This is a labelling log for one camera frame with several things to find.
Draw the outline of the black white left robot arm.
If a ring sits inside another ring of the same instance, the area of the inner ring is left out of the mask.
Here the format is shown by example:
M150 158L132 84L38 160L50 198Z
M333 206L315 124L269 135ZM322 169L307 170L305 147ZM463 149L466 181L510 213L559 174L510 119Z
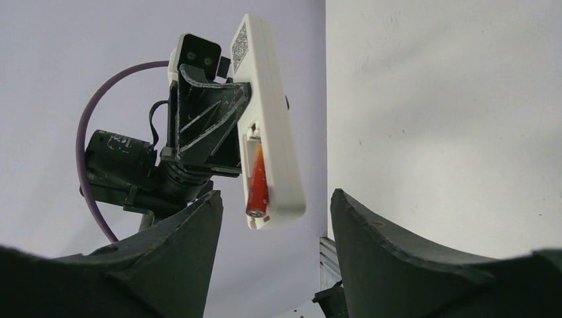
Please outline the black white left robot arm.
M95 131L85 149L85 172L95 201L165 219L211 190L213 176L242 172L237 123L249 106L248 82L208 80L187 64L170 84L166 144L157 132L143 141Z

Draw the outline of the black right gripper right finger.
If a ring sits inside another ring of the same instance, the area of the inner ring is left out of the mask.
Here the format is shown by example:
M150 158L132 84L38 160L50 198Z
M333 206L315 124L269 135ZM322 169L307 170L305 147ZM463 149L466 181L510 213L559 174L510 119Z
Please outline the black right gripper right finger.
M494 259L423 238L336 189L331 220L350 317L560 317L561 251Z

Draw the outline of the orange red AAA battery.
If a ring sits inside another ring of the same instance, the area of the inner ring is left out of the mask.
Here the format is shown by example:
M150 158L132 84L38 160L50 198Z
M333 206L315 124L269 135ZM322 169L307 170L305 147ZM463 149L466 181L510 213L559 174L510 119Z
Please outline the orange red AAA battery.
M268 185L262 145L259 144L249 186L246 214L257 219L266 216L268 206Z

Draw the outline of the white remote control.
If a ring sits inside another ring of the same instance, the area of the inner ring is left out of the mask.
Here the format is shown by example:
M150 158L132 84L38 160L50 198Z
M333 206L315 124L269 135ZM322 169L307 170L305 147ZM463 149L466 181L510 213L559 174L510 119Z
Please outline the white remote control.
M302 217L306 195L271 24L246 14L231 41L233 81L248 82L252 95L237 123L243 189L248 201L258 145L262 145L268 206L252 230L270 230Z

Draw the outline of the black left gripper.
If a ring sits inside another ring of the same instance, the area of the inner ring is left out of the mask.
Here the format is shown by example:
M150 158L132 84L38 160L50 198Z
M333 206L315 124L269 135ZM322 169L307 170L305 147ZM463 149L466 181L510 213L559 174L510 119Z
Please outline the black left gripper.
M187 64L179 71L170 84L161 160L185 172L238 176L237 123L251 100L250 83L210 82L203 70Z

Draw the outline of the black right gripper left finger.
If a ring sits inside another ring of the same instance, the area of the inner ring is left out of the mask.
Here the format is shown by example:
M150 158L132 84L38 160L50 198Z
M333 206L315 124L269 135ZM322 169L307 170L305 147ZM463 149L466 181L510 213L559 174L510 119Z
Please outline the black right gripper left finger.
M2 317L202 317L223 216L219 191L95 252L1 248Z

